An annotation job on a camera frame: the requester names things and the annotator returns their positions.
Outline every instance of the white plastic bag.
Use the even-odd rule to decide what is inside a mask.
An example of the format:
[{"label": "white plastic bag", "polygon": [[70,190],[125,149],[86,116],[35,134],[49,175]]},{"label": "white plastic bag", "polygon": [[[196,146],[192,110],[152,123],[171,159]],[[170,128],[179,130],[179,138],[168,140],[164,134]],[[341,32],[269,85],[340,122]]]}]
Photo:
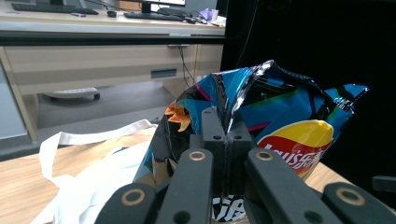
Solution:
[{"label": "white plastic bag", "polygon": [[156,128],[148,120],[140,120],[106,133],[57,133],[41,144],[39,159],[43,176],[59,187],[56,197],[31,222],[43,224],[91,224],[111,195],[131,183],[149,148],[149,141],[124,150],[116,148],[101,161],[87,167],[75,177],[52,176],[52,165],[59,145],[82,145],[101,142],[137,131]]}]

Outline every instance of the lay's logo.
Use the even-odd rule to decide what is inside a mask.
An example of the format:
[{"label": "lay's logo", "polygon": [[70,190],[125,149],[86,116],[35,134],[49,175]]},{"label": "lay's logo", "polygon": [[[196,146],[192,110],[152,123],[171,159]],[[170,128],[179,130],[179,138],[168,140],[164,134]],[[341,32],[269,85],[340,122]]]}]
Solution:
[{"label": "lay's logo", "polygon": [[303,177],[319,162],[332,142],[332,125],[323,120],[304,120],[264,136],[258,146],[272,149]]}]

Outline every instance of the desk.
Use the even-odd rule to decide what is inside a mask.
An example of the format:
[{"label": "desk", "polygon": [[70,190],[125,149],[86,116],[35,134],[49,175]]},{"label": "desk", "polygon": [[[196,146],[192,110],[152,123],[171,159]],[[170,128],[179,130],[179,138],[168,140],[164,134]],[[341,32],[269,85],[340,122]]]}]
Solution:
[{"label": "desk", "polygon": [[[169,35],[224,36],[225,32],[224,27],[211,24],[130,20],[122,15],[109,18],[105,10],[97,11],[99,15],[85,18],[60,13],[16,12],[9,2],[0,0],[0,37],[61,36],[67,40],[83,36],[87,41],[103,38],[106,41],[106,38],[125,40]],[[183,78],[188,75],[183,73],[180,52],[175,46],[120,46],[116,43],[95,46],[89,42],[87,46],[70,43],[43,45],[47,44],[27,41],[15,46],[0,43],[1,63],[25,127],[34,141],[38,139],[38,93],[150,80],[162,80],[165,88],[176,97],[186,88]],[[188,45],[183,47],[183,55],[192,78],[196,78],[219,71],[222,45]],[[150,75],[153,71],[172,69],[177,71],[167,76]]]},{"label": "desk", "polygon": [[[58,149],[53,174],[77,175],[84,168],[101,160],[115,147],[131,147],[149,141],[154,128],[98,144]],[[0,162],[0,223],[29,223],[55,197],[58,189],[41,175],[38,155]],[[319,164],[305,183],[318,191],[333,182],[347,182],[343,177]]]}]

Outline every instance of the chip bag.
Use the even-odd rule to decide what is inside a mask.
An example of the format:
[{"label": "chip bag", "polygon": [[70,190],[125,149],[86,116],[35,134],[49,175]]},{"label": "chip bag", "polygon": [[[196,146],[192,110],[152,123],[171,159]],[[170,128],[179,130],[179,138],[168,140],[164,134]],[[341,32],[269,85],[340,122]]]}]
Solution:
[{"label": "chip bag", "polygon": [[[213,73],[168,106],[145,165],[158,184],[172,176],[181,153],[190,146],[190,135],[201,133],[201,112],[215,107],[225,133],[238,113],[258,147],[276,151],[297,175],[307,177],[340,136],[355,113],[354,104],[367,91],[367,86],[356,84],[324,91],[312,78],[287,71],[274,61]],[[214,209],[215,220],[238,218],[235,210],[230,216],[220,211],[224,206],[218,208]]]}]

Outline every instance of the white cup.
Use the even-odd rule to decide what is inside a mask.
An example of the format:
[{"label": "white cup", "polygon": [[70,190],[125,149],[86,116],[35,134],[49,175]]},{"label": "white cup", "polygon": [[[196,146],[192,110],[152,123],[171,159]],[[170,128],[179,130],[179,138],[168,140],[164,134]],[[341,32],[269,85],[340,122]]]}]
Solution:
[{"label": "white cup", "polygon": [[218,19],[219,11],[216,9],[212,9],[212,21],[216,21]]}]

